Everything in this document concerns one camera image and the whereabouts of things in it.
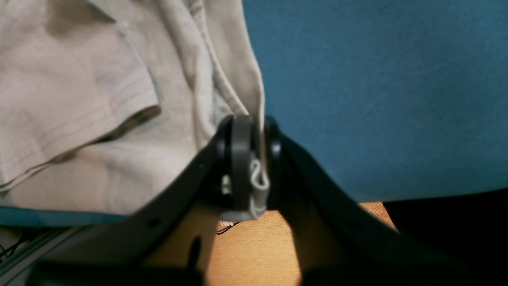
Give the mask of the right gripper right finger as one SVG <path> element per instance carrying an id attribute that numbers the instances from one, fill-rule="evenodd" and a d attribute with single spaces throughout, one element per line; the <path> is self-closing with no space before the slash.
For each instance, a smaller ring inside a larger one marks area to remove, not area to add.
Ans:
<path id="1" fill-rule="evenodd" d="M 264 130 L 267 207 L 291 228 L 302 286 L 506 286 L 507 257 L 476 264 L 396 232 L 350 199 L 273 117 Z"/>

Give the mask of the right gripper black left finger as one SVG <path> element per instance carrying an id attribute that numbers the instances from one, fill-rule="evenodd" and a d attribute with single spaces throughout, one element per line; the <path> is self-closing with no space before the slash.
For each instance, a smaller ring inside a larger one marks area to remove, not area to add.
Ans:
<path id="1" fill-rule="evenodd" d="M 129 218 L 106 226 L 88 238 L 38 261 L 28 286 L 201 286 L 198 259 L 202 235 L 184 229 L 193 207 L 205 210 L 216 226 L 223 211 L 248 211 L 252 206 L 254 125 L 248 115 L 227 116 L 208 145 L 154 200 Z M 176 238 L 166 265 L 147 266 L 150 255 Z"/>

